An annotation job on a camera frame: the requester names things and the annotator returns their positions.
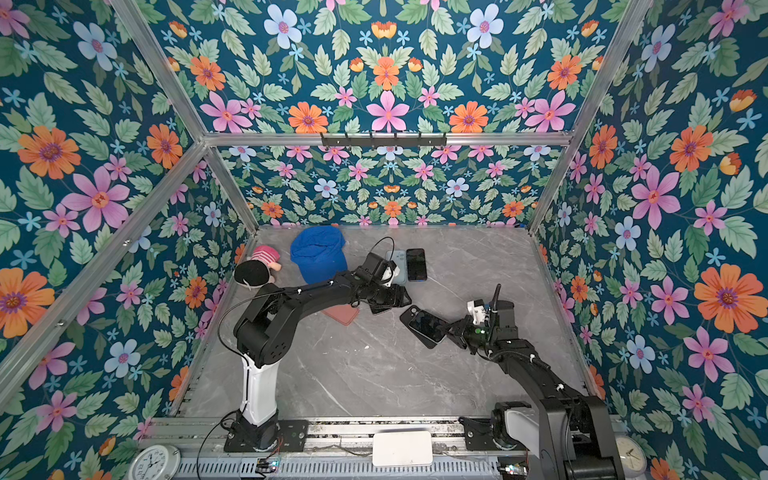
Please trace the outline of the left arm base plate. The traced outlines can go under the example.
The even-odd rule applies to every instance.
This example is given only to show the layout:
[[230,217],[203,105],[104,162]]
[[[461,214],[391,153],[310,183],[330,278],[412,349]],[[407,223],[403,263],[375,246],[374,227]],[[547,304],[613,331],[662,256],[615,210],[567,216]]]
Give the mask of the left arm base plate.
[[227,453],[302,452],[308,438],[306,420],[269,420],[254,426],[246,420],[236,420],[228,428],[224,451]]

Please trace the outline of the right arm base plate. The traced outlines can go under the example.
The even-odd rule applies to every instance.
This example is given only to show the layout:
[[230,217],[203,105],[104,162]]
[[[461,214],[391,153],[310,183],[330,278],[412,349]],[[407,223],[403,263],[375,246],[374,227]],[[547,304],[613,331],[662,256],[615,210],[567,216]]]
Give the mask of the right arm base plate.
[[512,439],[506,433],[498,433],[490,418],[466,417],[458,418],[464,429],[465,448],[468,451],[526,451],[520,441]]

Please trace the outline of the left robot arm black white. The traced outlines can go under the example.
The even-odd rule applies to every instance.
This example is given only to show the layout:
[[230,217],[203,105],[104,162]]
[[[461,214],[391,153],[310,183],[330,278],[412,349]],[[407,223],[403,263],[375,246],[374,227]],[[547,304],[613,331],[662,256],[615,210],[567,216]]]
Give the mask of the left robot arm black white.
[[412,304],[407,290],[394,283],[393,261],[370,253],[356,269],[299,287],[266,283],[233,328],[242,362],[242,399],[225,450],[265,452],[280,443],[276,401],[278,367],[291,348],[301,320],[332,307],[364,303],[373,314]]

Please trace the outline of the black phone case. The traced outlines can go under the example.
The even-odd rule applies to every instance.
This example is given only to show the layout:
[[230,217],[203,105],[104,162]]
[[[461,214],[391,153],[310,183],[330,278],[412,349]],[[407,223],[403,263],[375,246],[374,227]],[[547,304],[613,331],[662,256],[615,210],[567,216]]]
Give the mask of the black phone case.
[[401,314],[400,321],[427,349],[434,349],[445,337],[444,321],[415,305]]

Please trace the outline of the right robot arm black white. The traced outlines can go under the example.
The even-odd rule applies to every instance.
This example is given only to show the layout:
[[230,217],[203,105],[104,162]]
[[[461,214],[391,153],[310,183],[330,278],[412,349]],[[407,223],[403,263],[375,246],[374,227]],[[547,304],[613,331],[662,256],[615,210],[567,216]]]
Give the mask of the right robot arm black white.
[[624,479],[610,415],[603,401],[571,387],[519,334],[515,304],[494,299],[439,327],[459,348],[498,366],[528,395],[527,402],[498,403],[490,435],[500,448],[524,448],[526,460],[504,461],[504,479]]

